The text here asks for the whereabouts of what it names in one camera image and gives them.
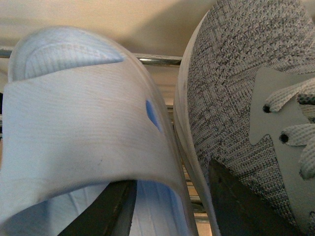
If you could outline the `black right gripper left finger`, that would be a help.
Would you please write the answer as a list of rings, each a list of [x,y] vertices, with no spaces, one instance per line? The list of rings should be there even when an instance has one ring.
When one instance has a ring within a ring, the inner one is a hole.
[[[137,181],[135,180],[110,183],[59,235],[128,236],[136,195]]]

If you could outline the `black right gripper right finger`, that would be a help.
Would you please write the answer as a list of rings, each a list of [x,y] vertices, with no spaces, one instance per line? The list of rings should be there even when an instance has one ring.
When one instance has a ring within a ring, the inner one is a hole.
[[[212,203],[222,236],[300,236],[302,233],[278,216],[245,187],[224,165],[209,165]]]

